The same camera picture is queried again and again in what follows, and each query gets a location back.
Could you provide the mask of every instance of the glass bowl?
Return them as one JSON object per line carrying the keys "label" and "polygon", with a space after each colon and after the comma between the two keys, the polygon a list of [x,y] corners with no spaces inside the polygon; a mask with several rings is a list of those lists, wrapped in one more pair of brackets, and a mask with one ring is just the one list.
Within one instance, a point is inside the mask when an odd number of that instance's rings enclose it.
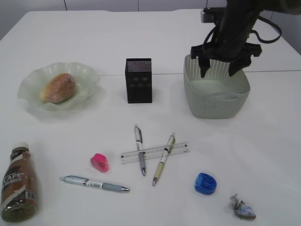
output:
{"label": "glass bowl", "polygon": [[[76,91],[69,99],[53,104],[42,101],[41,91],[58,74],[69,73],[76,82]],[[54,63],[30,73],[18,90],[18,98],[26,99],[30,106],[42,107],[46,110],[69,110],[86,101],[94,92],[95,84],[100,80],[92,67],[81,63]]]}

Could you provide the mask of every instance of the black pencil holder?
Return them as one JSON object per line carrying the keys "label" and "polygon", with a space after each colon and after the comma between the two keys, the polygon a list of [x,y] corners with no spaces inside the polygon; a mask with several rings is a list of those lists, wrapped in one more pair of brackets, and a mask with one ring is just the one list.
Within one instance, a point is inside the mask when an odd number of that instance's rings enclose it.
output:
{"label": "black pencil holder", "polygon": [[151,58],[128,58],[125,74],[127,102],[152,103]]}

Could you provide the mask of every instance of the pen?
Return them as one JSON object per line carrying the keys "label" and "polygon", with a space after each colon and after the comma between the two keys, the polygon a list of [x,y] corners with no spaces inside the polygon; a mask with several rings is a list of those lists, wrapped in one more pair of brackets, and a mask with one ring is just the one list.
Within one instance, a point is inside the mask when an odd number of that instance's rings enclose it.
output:
{"label": "pen", "polygon": [[61,181],[70,183],[70,184],[75,184],[75,185],[83,185],[87,187],[94,187],[94,188],[99,188],[103,190],[108,190],[108,191],[114,191],[114,192],[129,192],[130,189],[120,186],[120,185],[113,185],[109,183],[100,183],[100,182],[95,182],[91,181],[88,178],[81,178],[77,176],[66,176],[60,178]]}
{"label": "pen", "polygon": [[170,135],[169,137],[169,140],[168,140],[168,143],[167,145],[169,147],[166,147],[164,148],[164,152],[162,154],[162,157],[161,157],[161,160],[158,164],[158,167],[157,167],[157,170],[156,170],[156,173],[154,175],[154,179],[152,180],[152,185],[154,186],[156,184],[156,182],[159,180],[160,176],[161,176],[161,173],[164,169],[164,166],[165,166],[165,163],[166,163],[166,160],[168,158],[168,155],[170,154],[171,150],[173,149],[173,144],[175,143],[175,133],[172,133],[172,135]]}
{"label": "pen", "polygon": [[137,150],[140,151],[138,153],[140,169],[141,169],[141,172],[142,172],[143,176],[145,176],[145,173],[146,173],[146,171],[145,171],[146,170],[145,160],[144,160],[144,154],[141,151],[142,150],[142,133],[141,133],[141,130],[138,128],[137,125],[135,125],[134,131],[135,131]]}

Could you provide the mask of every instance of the bottle cap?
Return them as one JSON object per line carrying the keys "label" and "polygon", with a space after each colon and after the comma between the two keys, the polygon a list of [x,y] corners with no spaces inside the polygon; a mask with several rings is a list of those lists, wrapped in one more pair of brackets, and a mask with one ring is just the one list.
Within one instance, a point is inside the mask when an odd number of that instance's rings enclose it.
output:
{"label": "bottle cap", "polygon": [[16,149],[17,147],[25,147],[25,148],[27,148],[29,150],[29,145],[27,143],[25,143],[25,142],[22,142],[22,141],[18,142],[18,143],[15,143],[13,145],[13,150]]}

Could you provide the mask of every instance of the brown bottle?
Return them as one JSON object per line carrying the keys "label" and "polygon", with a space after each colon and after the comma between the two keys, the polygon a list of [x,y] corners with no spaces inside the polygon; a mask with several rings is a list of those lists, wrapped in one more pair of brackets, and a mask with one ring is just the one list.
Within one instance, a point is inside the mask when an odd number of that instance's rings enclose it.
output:
{"label": "brown bottle", "polygon": [[0,212],[7,222],[20,222],[37,210],[37,185],[29,146],[25,142],[14,145],[10,166],[2,182]]}

